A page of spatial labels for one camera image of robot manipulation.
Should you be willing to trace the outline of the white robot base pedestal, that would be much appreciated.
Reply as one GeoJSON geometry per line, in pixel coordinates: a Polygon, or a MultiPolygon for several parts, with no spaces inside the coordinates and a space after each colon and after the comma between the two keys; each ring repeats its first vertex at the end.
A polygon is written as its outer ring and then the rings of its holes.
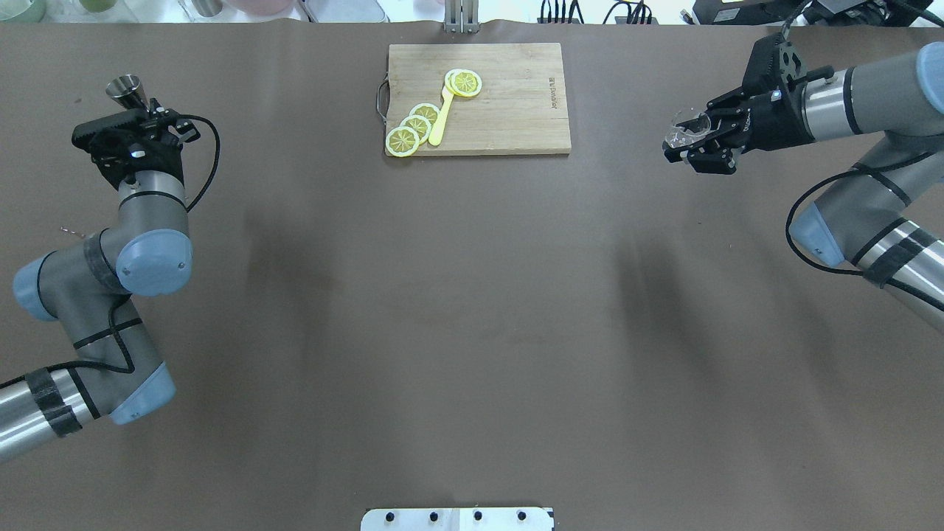
{"type": "Polygon", "coordinates": [[[552,508],[419,507],[375,508],[361,530],[555,530],[552,508]]]}

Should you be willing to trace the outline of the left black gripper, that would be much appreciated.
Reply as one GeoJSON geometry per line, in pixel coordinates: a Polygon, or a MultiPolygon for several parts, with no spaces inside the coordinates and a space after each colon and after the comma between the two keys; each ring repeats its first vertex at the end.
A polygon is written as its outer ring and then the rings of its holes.
{"type": "Polygon", "coordinates": [[[201,134],[191,119],[171,108],[156,108],[151,112],[154,132],[151,138],[129,130],[118,130],[118,158],[121,170],[118,184],[133,178],[138,172],[166,173],[185,185],[181,160],[182,145],[194,142],[201,134]]]}

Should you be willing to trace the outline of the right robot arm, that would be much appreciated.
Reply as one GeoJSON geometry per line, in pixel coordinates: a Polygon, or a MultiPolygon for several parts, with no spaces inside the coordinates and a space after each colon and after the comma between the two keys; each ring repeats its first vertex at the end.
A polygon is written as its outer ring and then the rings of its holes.
{"type": "Polygon", "coordinates": [[[679,111],[671,164],[731,175],[751,151],[880,133],[849,169],[789,209],[785,239],[807,265],[858,277],[942,329],[942,240],[904,212],[942,181],[942,44],[876,63],[809,69],[782,34],[756,41],[739,87],[679,111]]]}

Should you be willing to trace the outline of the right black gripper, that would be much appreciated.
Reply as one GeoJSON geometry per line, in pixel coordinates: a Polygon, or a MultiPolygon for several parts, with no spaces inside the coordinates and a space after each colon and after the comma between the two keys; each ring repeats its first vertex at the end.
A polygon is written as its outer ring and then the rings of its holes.
{"type": "Polygon", "coordinates": [[[671,164],[684,162],[697,173],[732,175],[742,153],[752,149],[773,151],[810,144],[812,135],[803,116],[802,95],[753,94],[744,87],[710,100],[705,114],[712,128],[733,128],[728,141],[707,140],[682,144],[664,139],[664,157],[671,164]]]}

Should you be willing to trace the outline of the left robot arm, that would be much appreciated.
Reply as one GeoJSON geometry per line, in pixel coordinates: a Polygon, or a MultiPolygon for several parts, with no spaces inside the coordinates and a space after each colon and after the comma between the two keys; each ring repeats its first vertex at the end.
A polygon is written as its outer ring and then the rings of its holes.
{"type": "Polygon", "coordinates": [[[41,322],[58,322],[75,359],[2,384],[1,459],[108,417],[124,426],[165,406],[176,387],[133,305],[182,289],[193,244],[181,152],[198,140],[200,117],[169,108],[118,112],[78,125],[87,152],[118,192],[113,226],[27,263],[13,293],[41,322]]]}

